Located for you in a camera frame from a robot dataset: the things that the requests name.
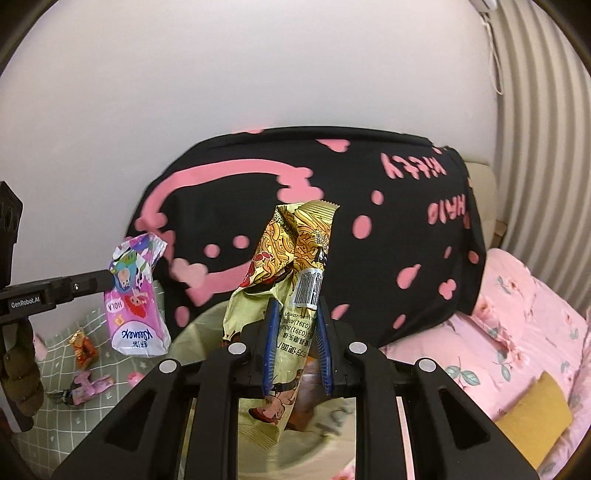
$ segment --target pink bedsheet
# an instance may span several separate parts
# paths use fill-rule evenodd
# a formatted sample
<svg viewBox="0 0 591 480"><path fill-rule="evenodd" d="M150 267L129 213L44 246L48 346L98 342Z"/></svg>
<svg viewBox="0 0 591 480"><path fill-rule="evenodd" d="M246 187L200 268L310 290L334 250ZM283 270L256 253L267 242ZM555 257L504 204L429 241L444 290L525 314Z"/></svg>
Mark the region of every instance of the pink bedsheet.
<svg viewBox="0 0 591 480"><path fill-rule="evenodd" d="M493 420L510 410L546 370L569 400L574 417L538 471L541 479L550 480L591 425L591 336L587 337L587 321L581 315L531 277L519 261L507 260L506 252L489 251L480 293L498 305L498 322L514 334L510 342L494 339L491 335L496 336L496 330L485 332L482 322L477 326L469 316L456 314L382 351L388 358L412 364L422 356L433 358ZM499 286L506 287L501 290L509 300L502 304ZM533 295L524 294L526 289ZM355 466L350 464L335 479L349 480L354 475Z"/></svg>

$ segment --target barcode label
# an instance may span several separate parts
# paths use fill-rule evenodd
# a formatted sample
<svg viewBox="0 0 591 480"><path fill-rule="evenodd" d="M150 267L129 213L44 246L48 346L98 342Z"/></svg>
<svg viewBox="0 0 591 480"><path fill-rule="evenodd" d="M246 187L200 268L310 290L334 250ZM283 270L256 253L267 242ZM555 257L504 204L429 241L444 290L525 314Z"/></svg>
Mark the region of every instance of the barcode label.
<svg viewBox="0 0 591 480"><path fill-rule="evenodd" d="M306 307L316 310L320 286L322 285L322 270L319 268L306 268L298 276L295 290L292 296L295 307Z"/></svg>

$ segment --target cable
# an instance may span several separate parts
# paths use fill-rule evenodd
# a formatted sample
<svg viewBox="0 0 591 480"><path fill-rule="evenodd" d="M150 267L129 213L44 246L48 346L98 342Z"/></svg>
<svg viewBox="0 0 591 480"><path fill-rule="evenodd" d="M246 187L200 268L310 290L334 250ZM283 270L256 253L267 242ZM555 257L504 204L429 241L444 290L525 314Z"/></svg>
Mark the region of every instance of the cable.
<svg viewBox="0 0 591 480"><path fill-rule="evenodd" d="M499 95L505 93L505 85L503 84L503 70L501 67L501 61L499 60L498 53L496 51L495 39L492 34L492 26L488 14L480 14L482 18L482 24L486 29L486 35L488 36L488 48L489 48L489 61L488 61L488 73L491 78L491 83L495 92Z"/></svg>

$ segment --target white curtain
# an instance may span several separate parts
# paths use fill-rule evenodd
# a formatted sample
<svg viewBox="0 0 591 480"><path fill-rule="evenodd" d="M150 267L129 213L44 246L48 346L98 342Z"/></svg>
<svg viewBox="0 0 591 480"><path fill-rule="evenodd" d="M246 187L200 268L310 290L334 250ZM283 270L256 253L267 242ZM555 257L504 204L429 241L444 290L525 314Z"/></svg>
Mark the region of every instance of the white curtain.
<svg viewBox="0 0 591 480"><path fill-rule="evenodd" d="M495 159L503 248L575 309L591 303L591 79L530 0L491 14L505 94Z"/></svg>

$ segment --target pink wrapper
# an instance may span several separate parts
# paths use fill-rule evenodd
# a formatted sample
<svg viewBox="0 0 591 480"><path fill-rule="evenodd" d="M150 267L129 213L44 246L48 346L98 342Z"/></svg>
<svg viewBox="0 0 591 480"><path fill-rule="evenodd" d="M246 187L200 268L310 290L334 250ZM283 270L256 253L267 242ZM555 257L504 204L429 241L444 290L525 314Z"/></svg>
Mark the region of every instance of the pink wrapper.
<svg viewBox="0 0 591 480"><path fill-rule="evenodd" d="M105 314L112 347L124 355L164 355L170 335L156 303L152 268L166 242L153 233L125 241L113 253L109 267L115 288L105 293Z"/></svg>

